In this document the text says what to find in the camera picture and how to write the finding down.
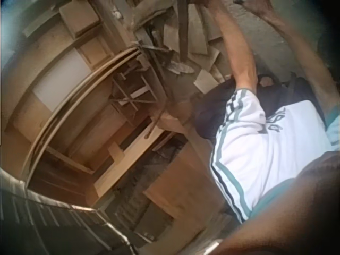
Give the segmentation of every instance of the striped sleeve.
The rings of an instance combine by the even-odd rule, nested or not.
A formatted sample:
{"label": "striped sleeve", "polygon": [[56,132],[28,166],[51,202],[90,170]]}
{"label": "striped sleeve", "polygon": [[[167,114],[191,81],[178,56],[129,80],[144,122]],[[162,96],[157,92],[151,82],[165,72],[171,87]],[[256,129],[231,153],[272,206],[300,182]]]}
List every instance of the striped sleeve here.
{"label": "striped sleeve", "polygon": [[210,167],[215,181],[238,220],[250,216],[247,191],[256,181],[256,168],[262,164],[261,151],[266,132],[265,112],[249,90],[237,90],[226,104]]}

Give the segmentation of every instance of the white panel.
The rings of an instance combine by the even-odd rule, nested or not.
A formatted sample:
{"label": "white panel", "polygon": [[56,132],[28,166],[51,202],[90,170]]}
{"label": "white panel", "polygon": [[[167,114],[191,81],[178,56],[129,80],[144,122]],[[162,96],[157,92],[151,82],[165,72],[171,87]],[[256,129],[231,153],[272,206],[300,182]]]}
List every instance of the white panel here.
{"label": "white panel", "polygon": [[33,92],[52,112],[63,99],[87,76],[91,69],[76,49],[60,59],[39,83]]}

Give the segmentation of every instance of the dark cloth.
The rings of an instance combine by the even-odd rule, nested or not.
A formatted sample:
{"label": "dark cloth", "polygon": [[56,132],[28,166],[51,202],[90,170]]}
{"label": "dark cloth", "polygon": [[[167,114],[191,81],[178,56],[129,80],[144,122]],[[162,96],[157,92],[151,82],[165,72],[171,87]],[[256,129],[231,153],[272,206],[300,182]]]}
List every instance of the dark cloth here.
{"label": "dark cloth", "polygon": [[[259,76],[259,81],[265,76],[269,75]],[[217,130],[225,117],[226,104],[233,95],[235,88],[235,80],[231,78],[205,94],[194,112],[198,135],[211,141],[215,140]],[[274,84],[268,87],[258,84],[257,97],[266,118],[272,116],[282,106],[310,100],[324,121],[321,107],[308,81],[304,78],[296,78],[292,75],[291,80],[284,84]]]}

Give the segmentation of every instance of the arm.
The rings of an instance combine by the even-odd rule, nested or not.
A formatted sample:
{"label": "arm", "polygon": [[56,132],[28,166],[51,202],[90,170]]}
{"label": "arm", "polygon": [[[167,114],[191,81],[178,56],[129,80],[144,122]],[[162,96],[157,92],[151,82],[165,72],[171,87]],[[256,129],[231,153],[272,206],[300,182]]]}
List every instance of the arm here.
{"label": "arm", "polygon": [[247,88],[256,93],[255,61],[242,31],[220,0],[207,0],[206,7],[222,32],[236,89]]}
{"label": "arm", "polygon": [[309,43],[277,15],[270,0],[245,0],[237,3],[241,3],[245,9],[265,20],[287,41],[302,66],[322,110],[325,115],[329,114],[339,104],[339,94],[330,72]]}

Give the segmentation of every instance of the white t-shirt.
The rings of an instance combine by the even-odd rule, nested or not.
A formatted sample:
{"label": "white t-shirt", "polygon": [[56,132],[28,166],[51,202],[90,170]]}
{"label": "white t-shirt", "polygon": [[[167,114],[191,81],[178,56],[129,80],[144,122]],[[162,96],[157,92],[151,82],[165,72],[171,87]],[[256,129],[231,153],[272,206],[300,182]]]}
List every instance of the white t-shirt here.
{"label": "white t-shirt", "polygon": [[228,101],[216,141],[211,171],[240,222],[271,188],[332,150],[310,101],[281,107],[266,118],[258,98],[246,89]]}

